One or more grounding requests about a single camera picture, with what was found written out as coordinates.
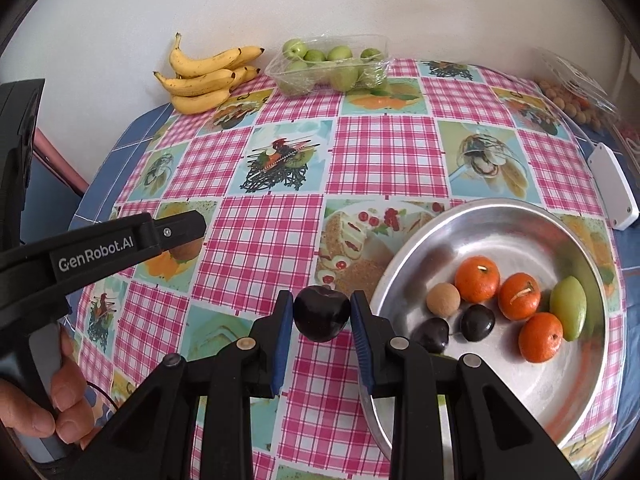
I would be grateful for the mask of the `person's left hand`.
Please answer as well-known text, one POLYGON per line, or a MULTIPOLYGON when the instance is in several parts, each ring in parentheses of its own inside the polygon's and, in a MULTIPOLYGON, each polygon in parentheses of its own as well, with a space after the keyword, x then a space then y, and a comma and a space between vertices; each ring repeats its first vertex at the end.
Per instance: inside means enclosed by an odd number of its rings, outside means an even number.
POLYGON ((64 328, 60 328, 61 368, 54 374, 51 399, 58 417, 42 408, 9 382, 1 381, 1 421, 6 428, 33 438, 56 434, 67 444, 79 443, 85 448, 98 431, 94 426, 92 407, 85 398, 87 382, 72 359, 73 344, 64 328))

